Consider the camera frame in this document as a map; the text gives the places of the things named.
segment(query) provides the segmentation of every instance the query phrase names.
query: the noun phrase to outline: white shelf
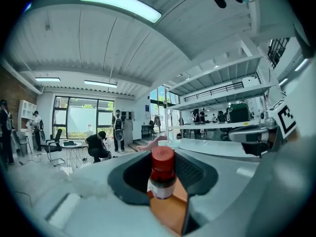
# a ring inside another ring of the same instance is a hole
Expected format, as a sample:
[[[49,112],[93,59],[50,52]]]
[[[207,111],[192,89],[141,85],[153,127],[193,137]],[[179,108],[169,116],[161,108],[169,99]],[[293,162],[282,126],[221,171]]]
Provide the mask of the white shelf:
[[[20,100],[19,113],[18,113],[18,131],[21,131],[22,119],[34,119],[34,111],[36,111],[36,105],[26,101]]]
[[[259,119],[253,119],[247,122],[238,122],[238,123],[209,123],[209,124],[185,124],[170,126],[169,129],[217,129],[217,128],[234,128],[241,126],[249,126],[259,124]]]
[[[253,76],[259,66],[263,54],[242,58],[229,62],[217,68],[205,71],[195,77],[183,81],[167,91],[179,96],[187,95],[198,90],[220,85],[236,79]]]
[[[245,100],[257,96],[262,96],[269,88],[274,86],[272,83],[259,84],[251,87],[241,89],[229,90],[213,95],[202,96],[195,100],[184,102],[183,104],[174,105],[167,109],[174,109],[179,111],[201,108],[202,106],[212,106],[218,104],[226,104],[229,102]]]

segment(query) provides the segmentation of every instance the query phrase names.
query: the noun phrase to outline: white shirt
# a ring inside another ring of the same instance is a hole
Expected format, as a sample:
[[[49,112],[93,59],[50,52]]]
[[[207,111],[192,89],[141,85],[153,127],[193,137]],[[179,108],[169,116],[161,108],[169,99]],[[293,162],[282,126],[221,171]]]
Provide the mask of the white shirt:
[[[40,124],[40,121],[41,121],[41,117],[38,115],[37,117],[35,117],[33,123],[34,124]]]
[[[38,130],[40,130],[40,121],[41,121],[41,117],[38,115],[37,117],[35,117],[34,121],[32,122],[32,125],[37,126]]]

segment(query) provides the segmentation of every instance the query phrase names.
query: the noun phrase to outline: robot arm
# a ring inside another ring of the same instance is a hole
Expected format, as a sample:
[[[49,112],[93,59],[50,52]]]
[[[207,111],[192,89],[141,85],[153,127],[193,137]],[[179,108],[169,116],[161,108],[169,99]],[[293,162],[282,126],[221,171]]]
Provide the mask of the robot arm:
[[[281,99],[269,108],[265,116],[260,125],[234,129],[229,133],[229,139],[241,142],[246,154],[261,156],[263,152],[278,151],[296,129],[295,119],[286,104],[286,99]]]

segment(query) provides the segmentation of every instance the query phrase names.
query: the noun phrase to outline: brick wall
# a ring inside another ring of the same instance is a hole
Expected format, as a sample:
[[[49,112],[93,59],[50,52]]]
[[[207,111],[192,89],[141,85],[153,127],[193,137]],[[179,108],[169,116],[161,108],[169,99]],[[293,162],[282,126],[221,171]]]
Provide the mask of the brick wall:
[[[18,128],[18,112],[20,100],[26,100],[32,104],[37,104],[37,94],[29,90],[24,84],[11,75],[0,65],[0,99],[8,102],[8,108],[13,116],[13,126]],[[27,119],[22,119],[22,128],[26,128]]]

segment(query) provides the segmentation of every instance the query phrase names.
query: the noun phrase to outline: floor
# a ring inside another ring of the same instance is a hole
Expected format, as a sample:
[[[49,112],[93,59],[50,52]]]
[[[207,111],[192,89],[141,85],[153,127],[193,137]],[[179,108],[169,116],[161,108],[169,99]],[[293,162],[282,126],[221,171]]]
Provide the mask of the floor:
[[[123,154],[135,153],[135,151],[129,146],[125,146],[125,151],[119,150],[118,153],[114,152],[114,141],[110,140],[110,151],[112,156],[120,157]],[[75,161],[77,161],[78,168],[85,167],[93,164],[93,157],[88,154],[87,148],[80,149],[78,155],[79,158],[87,158],[87,161],[83,161],[83,165],[79,163],[74,154],[72,154]],[[76,165],[73,159],[70,159],[70,155],[66,154],[66,149],[61,152],[52,153],[53,158],[63,158],[67,162],[62,165],[54,167],[47,158],[47,153],[43,150],[41,155],[38,155],[37,151],[33,154],[27,154],[25,157],[18,157],[16,153],[13,154],[14,165],[8,166],[8,179],[16,198],[24,205],[32,207],[37,202],[42,194],[44,194],[51,187],[57,185],[61,180],[71,174],[72,171],[76,171]]]

